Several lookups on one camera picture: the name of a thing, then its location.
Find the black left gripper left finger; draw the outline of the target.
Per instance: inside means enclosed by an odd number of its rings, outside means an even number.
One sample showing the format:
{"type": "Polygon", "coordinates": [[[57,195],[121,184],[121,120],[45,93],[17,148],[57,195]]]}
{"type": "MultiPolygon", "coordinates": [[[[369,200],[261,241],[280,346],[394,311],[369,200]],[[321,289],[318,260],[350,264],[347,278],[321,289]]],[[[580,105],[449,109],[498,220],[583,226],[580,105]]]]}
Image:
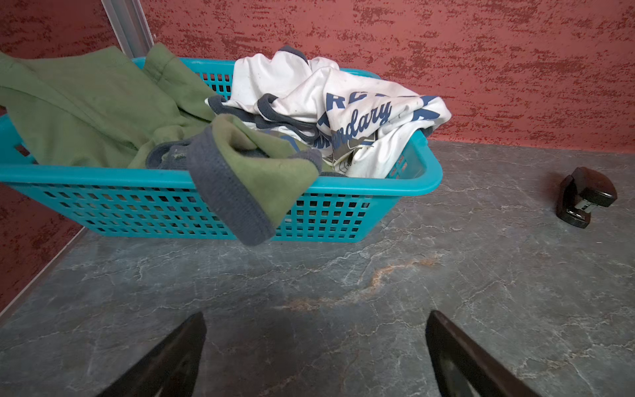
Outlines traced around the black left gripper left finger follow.
{"type": "Polygon", "coordinates": [[[191,315],[99,395],[193,395],[206,333],[203,314],[191,315]]]}

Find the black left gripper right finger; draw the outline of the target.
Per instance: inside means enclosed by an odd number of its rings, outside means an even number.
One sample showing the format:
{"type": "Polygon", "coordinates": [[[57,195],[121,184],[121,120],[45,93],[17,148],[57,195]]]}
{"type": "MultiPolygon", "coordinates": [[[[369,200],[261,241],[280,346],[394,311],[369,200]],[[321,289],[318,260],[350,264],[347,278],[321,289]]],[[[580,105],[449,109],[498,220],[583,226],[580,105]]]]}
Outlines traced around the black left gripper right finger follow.
{"type": "Polygon", "coordinates": [[[429,314],[425,332],[442,396],[539,397],[441,311],[429,314]]]}

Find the white tank top navy trim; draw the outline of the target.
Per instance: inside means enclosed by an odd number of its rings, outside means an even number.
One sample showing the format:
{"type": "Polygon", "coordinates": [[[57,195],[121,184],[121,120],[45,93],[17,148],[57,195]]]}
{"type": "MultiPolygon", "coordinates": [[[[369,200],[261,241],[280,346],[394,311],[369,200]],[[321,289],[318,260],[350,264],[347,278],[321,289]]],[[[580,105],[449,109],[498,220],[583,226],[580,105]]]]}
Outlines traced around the white tank top navy trim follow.
{"type": "Polygon", "coordinates": [[[347,177],[387,177],[415,132],[451,119],[443,99],[344,71],[335,61],[284,46],[273,57],[239,59],[229,99],[210,97],[217,114],[302,142],[347,177]]]}

